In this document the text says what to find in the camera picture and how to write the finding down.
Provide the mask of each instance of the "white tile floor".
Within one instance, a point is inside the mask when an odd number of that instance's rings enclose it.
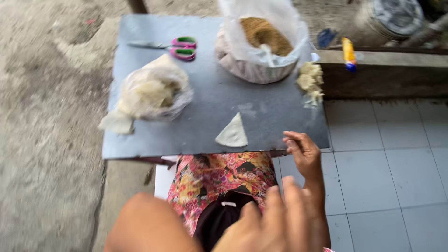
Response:
[[[323,150],[322,168],[332,249],[446,250],[447,103],[329,101],[325,110],[331,148]],[[291,156],[274,159],[274,167],[277,177],[292,175],[303,185]],[[174,176],[165,169],[156,170],[160,197]]]

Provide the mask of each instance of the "person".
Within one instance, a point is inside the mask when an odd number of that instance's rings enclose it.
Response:
[[[179,156],[167,201],[133,196],[104,251],[330,251],[320,149],[304,133],[284,135],[303,189],[288,176],[280,194],[268,152]]]

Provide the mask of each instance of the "concrete ledge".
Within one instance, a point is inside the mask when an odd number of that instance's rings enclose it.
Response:
[[[448,55],[357,52],[361,60],[351,73],[342,51],[317,53],[326,100],[448,97]]]

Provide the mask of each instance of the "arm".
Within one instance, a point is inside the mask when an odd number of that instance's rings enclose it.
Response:
[[[320,160],[320,149],[303,133],[285,131],[283,141],[300,174],[305,178],[303,186],[307,197],[307,211],[310,216],[313,245],[331,248],[330,231],[325,215],[325,186]]]

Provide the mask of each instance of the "hand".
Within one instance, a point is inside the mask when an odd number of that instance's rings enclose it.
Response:
[[[320,163],[320,149],[305,133],[283,131],[283,142],[288,146],[287,152],[294,156],[294,162],[306,182],[323,183]]]
[[[293,177],[283,178],[283,188],[284,201],[278,186],[269,188],[263,216],[253,202],[246,204],[213,252],[322,252],[323,243],[314,243],[318,234],[311,230],[304,191]]]

